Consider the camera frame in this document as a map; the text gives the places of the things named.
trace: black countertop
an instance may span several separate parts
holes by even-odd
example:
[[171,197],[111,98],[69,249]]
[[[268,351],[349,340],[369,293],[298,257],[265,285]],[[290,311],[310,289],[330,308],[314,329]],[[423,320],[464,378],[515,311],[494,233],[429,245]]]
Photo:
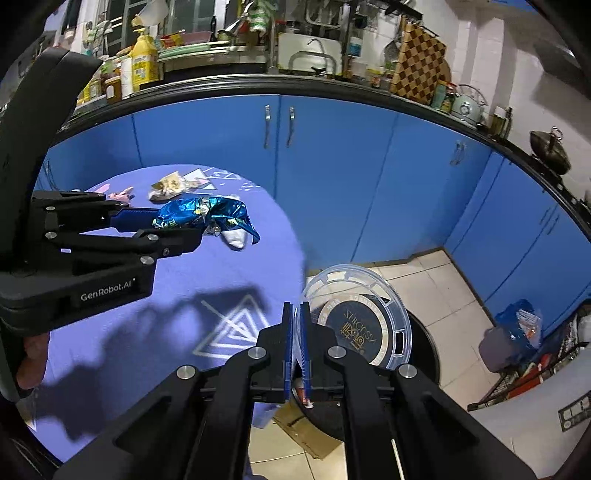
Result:
[[317,77],[290,75],[244,74],[205,77],[169,83],[142,90],[127,100],[114,103],[72,119],[57,135],[59,143],[95,125],[124,115],[169,103],[228,95],[301,95],[365,103],[416,116],[447,127],[486,144],[512,161],[548,191],[591,242],[591,213],[536,158],[507,140],[495,140],[430,108],[383,90]]

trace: purple tablecloth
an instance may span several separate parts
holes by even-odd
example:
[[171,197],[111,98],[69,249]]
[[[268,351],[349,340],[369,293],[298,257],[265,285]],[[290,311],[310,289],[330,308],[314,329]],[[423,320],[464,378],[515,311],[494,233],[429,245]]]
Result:
[[[109,194],[133,186],[132,206],[155,207],[147,199],[150,185],[176,170],[185,175],[198,167],[142,168],[91,190],[110,184]],[[260,329],[281,321],[285,301],[298,301],[304,255],[284,212],[252,182],[201,168],[216,190],[195,192],[239,195],[261,241],[251,245],[248,236],[246,247],[233,251],[220,237],[204,237],[195,252],[158,261],[151,297],[52,332],[45,379],[21,407],[32,416],[33,433],[60,460],[178,366],[222,365],[253,345]]]

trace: yellow bottle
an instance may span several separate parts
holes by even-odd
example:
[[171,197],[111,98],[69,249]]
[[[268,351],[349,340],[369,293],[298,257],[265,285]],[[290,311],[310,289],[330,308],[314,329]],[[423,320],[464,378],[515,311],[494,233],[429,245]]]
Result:
[[139,86],[159,80],[158,74],[158,49],[154,45],[154,39],[145,35],[145,28],[139,31],[139,37],[131,50],[132,82],[134,92],[139,91]]

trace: metal bolt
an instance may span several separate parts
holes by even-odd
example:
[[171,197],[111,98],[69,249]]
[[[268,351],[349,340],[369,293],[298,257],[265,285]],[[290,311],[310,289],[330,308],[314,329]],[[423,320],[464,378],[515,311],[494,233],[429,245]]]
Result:
[[254,360],[259,360],[267,354],[267,351],[261,346],[254,346],[248,351],[248,356]]
[[182,367],[177,368],[177,377],[179,377],[181,380],[193,378],[195,373],[197,373],[197,371],[192,365],[183,365]]
[[400,365],[398,373],[404,378],[412,378],[417,375],[417,367],[411,364]]
[[347,355],[347,350],[339,345],[329,348],[329,357],[331,358],[343,358],[345,355]]

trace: brown cardboard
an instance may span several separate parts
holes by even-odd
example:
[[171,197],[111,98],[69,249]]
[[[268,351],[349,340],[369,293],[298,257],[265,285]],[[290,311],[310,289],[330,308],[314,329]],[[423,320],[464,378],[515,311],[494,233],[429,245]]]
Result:
[[274,420],[294,442],[312,455],[312,458],[323,460],[341,444],[340,440],[328,436],[312,425],[293,399],[277,410]]

